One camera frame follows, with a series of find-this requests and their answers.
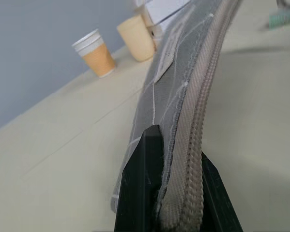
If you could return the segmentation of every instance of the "cup rim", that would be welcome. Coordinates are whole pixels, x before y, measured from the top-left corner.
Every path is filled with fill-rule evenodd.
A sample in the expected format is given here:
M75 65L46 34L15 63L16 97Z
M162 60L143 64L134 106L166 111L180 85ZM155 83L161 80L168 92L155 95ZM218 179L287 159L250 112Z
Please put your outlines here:
M142 21L143 21L142 16L140 14L138 14L138 15L136 15L134 17L128 18L127 20L125 20L124 22L119 24L117 26L117 30L118 31L123 31L123 30L129 29L130 27L132 27L135 24L137 24L139 22L142 22Z
M95 29L94 31L92 31L91 33L85 35L82 39L76 41L75 43L72 44L72 47L75 47L76 45L80 44L81 42L85 41L86 39L88 39L90 36L93 36L94 34L99 33L99 29Z

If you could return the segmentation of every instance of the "orange paper cup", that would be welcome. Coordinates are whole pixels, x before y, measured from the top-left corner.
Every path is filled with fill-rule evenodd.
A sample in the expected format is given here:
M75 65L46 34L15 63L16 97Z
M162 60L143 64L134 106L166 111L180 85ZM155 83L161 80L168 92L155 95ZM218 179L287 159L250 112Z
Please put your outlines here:
M98 77L105 77L115 70L115 62L98 30L88 34L72 46Z

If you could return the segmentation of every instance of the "gray wall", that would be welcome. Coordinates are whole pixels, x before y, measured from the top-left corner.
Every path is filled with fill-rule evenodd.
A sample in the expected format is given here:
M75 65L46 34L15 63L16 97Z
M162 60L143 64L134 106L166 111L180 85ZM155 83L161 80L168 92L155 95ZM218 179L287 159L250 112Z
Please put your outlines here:
M87 69L71 45L99 28L111 52L127 0L0 0L0 127Z

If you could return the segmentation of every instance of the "beige table surface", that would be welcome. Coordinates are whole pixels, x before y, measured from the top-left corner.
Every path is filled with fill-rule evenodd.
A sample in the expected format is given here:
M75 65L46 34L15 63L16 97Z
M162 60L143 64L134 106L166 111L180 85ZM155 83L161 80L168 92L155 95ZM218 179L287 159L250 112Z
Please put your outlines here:
M203 150L246 232L290 231L290 27L259 32L274 0L245 0L227 34ZM114 228L119 167L150 60L88 71L0 129L0 232Z

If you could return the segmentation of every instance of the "paper cup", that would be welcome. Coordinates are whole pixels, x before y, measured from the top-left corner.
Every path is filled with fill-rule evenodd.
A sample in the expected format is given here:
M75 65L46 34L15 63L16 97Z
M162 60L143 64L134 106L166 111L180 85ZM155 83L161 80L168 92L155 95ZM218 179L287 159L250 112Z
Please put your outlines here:
M137 61L145 61L154 55L154 42L140 15L126 20L117 30Z
M115 70L115 62L98 30L86 35L72 47L98 77L105 77Z

